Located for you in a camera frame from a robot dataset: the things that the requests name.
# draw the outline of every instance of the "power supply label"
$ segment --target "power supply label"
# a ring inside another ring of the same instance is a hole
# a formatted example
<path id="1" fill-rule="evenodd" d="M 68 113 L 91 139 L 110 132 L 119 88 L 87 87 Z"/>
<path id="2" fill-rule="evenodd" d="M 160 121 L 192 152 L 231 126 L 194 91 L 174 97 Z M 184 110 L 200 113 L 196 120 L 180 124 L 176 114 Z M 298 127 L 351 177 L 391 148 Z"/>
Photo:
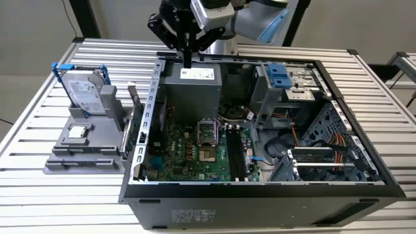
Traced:
<path id="1" fill-rule="evenodd" d="M 171 210 L 172 221 L 175 223 L 207 223 L 215 218 L 215 209 L 206 210 Z"/>
<path id="2" fill-rule="evenodd" d="M 182 79 L 215 80 L 214 68 L 182 68 Z"/>
<path id="3" fill-rule="evenodd" d="M 106 114 L 104 106 L 99 96 L 96 86 L 90 81 L 68 81 L 74 96 L 76 97 L 79 107 L 92 115 Z"/>

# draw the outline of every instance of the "open computer tower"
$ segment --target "open computer tower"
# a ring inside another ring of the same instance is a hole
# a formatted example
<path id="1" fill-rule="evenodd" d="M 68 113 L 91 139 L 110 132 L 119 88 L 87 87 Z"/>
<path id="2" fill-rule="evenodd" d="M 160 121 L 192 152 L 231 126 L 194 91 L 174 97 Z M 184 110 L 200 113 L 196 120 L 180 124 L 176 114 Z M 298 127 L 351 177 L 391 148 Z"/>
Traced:
<path id="1" fill-rule="evenodd" d="M 320 61 L 158 54 L 120 192 L 146 229 L 343 226 L 404 197 Z"/>

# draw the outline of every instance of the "motherboard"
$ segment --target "motherboard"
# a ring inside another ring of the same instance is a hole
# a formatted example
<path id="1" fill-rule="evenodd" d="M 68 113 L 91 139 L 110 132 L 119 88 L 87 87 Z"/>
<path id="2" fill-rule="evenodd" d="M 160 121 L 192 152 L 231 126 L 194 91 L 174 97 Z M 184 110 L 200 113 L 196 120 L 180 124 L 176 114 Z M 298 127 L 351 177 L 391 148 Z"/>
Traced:
<path id="1" fill-rule="evenodd" d="M 234 181 L 226 127 L 212 122 L 198 125 L 170 123 L 166 135 L 166 150 L 151 156 L 148 179 L 158 181 Z M 252 152 L 248 129 L 239 131 L 244 170 L 248 181 L 259 181 L 255 163 L 247 162 L 247 151 Z"/>

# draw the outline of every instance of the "ram slot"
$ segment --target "ram slot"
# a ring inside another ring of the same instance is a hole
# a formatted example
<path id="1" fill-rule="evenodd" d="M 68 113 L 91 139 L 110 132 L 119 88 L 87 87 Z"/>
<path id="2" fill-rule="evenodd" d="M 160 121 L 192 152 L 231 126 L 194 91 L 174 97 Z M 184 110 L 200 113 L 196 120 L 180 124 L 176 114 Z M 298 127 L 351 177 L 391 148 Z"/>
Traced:
<path id="1" fill-rule="evenodd" d="M 246 161 L 243 154 L 242 136 L 238 129 L 227 130 L 227 154 L 232 181 L 246 181 Z"/>

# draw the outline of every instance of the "metal rail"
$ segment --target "metal rail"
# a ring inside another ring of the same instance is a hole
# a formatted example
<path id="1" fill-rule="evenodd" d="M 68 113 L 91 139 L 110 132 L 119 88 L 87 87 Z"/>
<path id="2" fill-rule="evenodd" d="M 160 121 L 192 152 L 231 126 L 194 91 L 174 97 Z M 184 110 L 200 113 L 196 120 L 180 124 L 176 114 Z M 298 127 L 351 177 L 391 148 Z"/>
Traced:
<path id="1" fill-rule="evenodd" d="M 132 105 L 128 83 L 136 84 L 146 101 L 158 51 L 168 51 L 158 42 L 87 39 L 71 45 L 60 62 L 82 66 L 104 63 L 119 89 L 118 98 L 124 105 Z M 239 51 L 243 56 L 322 60 L 408 200 L 343 228 L 192 230 L 192 233 L 415 233 L 416 121 L 363 59 L 346 50 L 240 45 Z M 51 75 L 0 144 L 0 232 L 151 233 L 142 229 L 130 207 L 118 204 L 122 175 L 42 172 L 70 116 L 68 104 L 66 92 Z"/>

